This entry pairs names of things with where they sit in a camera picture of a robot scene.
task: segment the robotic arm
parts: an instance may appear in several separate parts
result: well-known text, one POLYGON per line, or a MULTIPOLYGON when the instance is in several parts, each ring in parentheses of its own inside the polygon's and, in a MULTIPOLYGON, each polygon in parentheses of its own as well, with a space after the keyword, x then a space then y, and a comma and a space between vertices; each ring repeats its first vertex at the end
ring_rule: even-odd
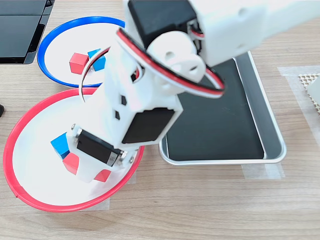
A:
MULTIPOLYGON (((225 84, 211 67, 320 15, 320 1, 125 0, 125 29, 107 53, 105 81, 67 132, 79 157, 76 176, 91 182, 121 171, 140 146, 158 144, 183 112, 178 94, 219 98, 225 84), (212 84, 201 84, 203 77, 212 84)), ((79 85, 82 95, 82 83, 79 85)))

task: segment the wood grain surface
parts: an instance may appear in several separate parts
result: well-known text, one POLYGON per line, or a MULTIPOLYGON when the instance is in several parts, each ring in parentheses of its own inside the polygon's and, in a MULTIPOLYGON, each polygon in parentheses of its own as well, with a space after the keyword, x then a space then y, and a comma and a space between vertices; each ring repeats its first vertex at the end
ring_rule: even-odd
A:
MULTIPOLYGON (((118 0, 57 0, 45 35, 84 16, 124 19, 118 0)), ((136 184, 110 199, 110 209, 47 213, 18 198, 0 166, 0 239, 37 240, 318 240, 320 149, 287 80, 277 67, 320 65, 320 19, 266 40, 252 51, 287 144, 281 180, 245 179, 240 165, 174 167, 146 148, 136 184)), ((0 155, 19 118, 68 89, 31 65, 0 65, 0 155)))

